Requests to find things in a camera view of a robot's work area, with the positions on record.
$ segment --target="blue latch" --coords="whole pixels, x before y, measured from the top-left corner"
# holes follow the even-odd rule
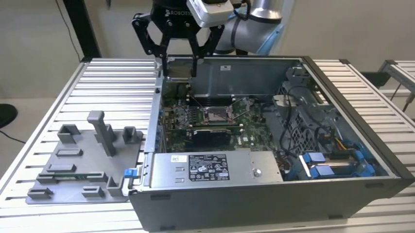
[[[125,169],[124,171],[124,178],[139,178],[139,171],[136,168],[129,168],[129,169]]]
[[[322,152],[307,152],[303,155],[304,158],[304,162],[305,163],[324,163],[326,162],[326,158]]]
[[[335,173],[328,165],[317,165],[309,169],[311,178],[324,178],[332,176]]]

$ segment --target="yellow cable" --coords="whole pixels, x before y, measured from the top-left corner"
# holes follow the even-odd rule
[[[340,147],[342,147],[344,150],[347,150],[346,146],[343,145],[343,143],[340,142],[340,140],[339,140],[338,138],[336,138],[336,141],[338,141]]]

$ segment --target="sticker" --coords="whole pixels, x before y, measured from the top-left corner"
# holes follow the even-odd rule
[[[188,177],[191,181],[228,181],[229,168],[225,154],[188,156]]]
[[[229,71],[231,70],[231,66],[220,66],[220,71]]]
[[[172,155],[171,156],[172,163],[185,163],[187,162],[187,155]]]

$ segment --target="gray floor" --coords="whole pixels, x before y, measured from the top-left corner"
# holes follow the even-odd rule
[[[16,120],[1,130],[11,136],[23,141],[28,140],[32,132],[43,119],[55,99],[0,99],[0,103],[15,105],[19,110]],[[0,177],[5,173],[13,159],[23,147],[20,142],[8,139],[0,134]]]

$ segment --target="black stand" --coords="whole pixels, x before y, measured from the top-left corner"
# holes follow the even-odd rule
[[[17,116],[17,109],[13,105],[1,103],[0,104],[0,129],[7,126]]]

